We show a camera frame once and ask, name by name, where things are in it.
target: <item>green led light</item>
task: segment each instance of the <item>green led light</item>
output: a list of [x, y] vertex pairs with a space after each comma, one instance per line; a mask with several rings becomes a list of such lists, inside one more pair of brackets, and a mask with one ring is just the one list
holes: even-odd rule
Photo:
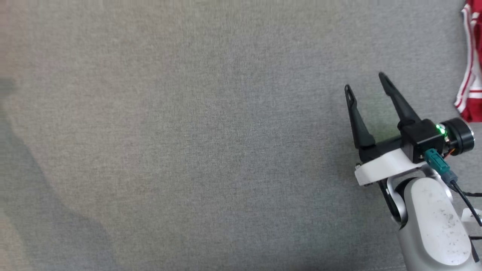
[[435, 127], [440, 131], [442, 135], [447, 135], [447, 131], [443, 129], [440, 125], [436, 124]]

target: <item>red and white cloth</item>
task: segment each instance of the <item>red and white cloth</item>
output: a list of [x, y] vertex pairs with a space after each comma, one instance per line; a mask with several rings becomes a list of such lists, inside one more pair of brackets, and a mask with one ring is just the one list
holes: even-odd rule
[[482, 122], [482, 0], [467, 0], [462, 13], [468, 57], [455, 107], [464, 120]]

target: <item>cylindrical motor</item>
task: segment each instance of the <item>cylindrical motor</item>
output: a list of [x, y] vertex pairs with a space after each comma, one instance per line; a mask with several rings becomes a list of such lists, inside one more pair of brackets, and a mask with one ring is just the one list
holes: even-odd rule
[[453, 149], [451, 155], [459, 155], [472, 150], [475, 145], [474, 132], [470, 126], [460, 118], [454, 118], [441, 123], [449, 139], [448, 148]]

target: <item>gray fabric surface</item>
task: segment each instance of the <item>gray fabric surface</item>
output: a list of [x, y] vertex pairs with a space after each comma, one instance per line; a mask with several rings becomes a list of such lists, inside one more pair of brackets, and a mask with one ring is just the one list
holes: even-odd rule
[[[463, 1], [0, 6], [5, 270], [404, 270], [343, 87], [378, 140], [380, 70], [457, 116]], [[482, 187], [480, 146], [450, 163]]]

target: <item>white stripe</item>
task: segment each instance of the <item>white stripe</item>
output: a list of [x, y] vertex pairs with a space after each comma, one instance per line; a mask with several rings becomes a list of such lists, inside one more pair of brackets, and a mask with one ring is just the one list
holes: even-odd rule
[[469, 98], [482, 99], [482, 92], [469, 93]]
[[465, 99], [457, 109], [457, 111], [459, 111], [460, 113], [464, 112], [465, 110], [465, 107], [467, 106], [467, 99]]
[[[468, 89], [465, 90], [464, 92], [464, 96], [465, 97], [462, 97], [462, 91], [464, 90], [464, 86], [467, 84], [467, 88], [472, 84], [472, 82], [468, 82], [467, 83], [467, 80], [469, 79], [469, 74], [470, 74], [470, 59], [471, 59], [471, 52], [473, 52], [472, 50], [472, 42], [470, 40], [470, 32], [471, 32], [471, 29], [469, 29], [469, 26], [468, 26], [468, 19], [469, 19], [469, 12], [470, 12], [470, 6], [469, 5], [465, 5], [464, 9], [462, 10], [462, 13], [464, 14], [464, 30], [465, 30], [465, 35], [466, 35], [466, 39], [467, 39], [467, 67], [465, 69], [465, 75], [464, 75], [464, 79], [462, 81], [462, 84], [460, 84], [460, 88], [458, 90], [458, 93], [457, 93], [457, 99], [455, 101], [455, 106], [457, 106], [459, 103], [460, 103], [460, 100], [466, 100], [467, 99], [467, 92], [468, 92]], [[462, 101], [462, 104], [460, 105], [459, 107], [459, 111], [462, 112], [463, 110], [460, 110], [460, 108], [463, 106], [463, 104], [465, 103], [465, 101]]]

